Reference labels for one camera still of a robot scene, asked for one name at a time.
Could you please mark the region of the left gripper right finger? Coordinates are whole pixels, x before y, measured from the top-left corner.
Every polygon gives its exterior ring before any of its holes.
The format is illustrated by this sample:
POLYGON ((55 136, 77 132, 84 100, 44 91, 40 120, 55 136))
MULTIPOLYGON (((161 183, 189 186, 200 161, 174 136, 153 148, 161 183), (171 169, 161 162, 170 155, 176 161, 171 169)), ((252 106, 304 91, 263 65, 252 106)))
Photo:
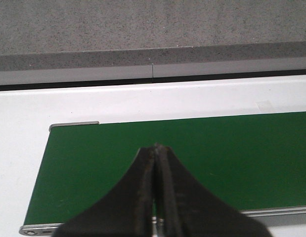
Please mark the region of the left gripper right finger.
POLYGON ((157 216, 167 237, 269 237, 267 227, 213 195, 170 147, 155 145, 157 216))

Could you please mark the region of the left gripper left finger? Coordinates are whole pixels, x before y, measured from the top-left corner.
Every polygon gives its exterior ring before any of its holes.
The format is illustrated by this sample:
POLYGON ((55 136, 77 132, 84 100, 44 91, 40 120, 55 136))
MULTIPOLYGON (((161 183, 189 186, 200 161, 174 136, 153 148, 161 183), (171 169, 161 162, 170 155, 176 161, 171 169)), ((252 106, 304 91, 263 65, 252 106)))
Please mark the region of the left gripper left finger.
POLYGON ((97 203, 68 220, 55 237, 150 237, 154 199, 153 147, 138 150, 121 180, 97 203))

